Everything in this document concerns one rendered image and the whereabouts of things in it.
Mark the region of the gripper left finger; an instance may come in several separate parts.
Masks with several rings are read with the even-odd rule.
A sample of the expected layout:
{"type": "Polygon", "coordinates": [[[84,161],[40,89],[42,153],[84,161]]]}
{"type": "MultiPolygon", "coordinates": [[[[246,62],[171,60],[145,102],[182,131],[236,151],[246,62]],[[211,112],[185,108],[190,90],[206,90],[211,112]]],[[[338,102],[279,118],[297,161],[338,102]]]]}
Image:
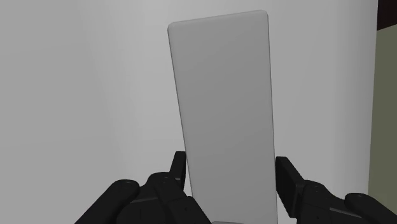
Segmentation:
{"type": "Polygon", "coordinates": [[[186,153],[177,151],[170,171],[151,174],[143,186],[115,181],[75,224],[212,224],[185,194],[185,179],[186,153]]]}

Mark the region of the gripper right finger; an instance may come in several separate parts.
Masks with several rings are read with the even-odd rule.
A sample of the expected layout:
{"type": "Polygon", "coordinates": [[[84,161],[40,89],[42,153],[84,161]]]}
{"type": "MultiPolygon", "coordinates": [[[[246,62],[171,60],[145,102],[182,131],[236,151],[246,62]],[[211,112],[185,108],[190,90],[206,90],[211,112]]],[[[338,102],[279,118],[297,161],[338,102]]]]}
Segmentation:
{"type": "Polygon", "coordinates": [[[321,183],[303,179],[287,157],[275,158],[276,190],[296,224],[397,224],[397,214],[364,193],[334,196],[321,183]]]}

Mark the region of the grey rectangular tablet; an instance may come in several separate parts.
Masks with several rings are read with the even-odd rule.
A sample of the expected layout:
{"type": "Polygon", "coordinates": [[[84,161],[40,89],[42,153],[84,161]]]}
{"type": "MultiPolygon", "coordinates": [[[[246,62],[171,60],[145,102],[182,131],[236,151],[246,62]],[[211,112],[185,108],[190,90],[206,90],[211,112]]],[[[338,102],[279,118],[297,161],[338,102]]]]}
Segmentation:
{"type": "Polygon", "coordinates": [[[193,198],[213,222],[278,224],[267,12],[167,31],[193,198]]]}

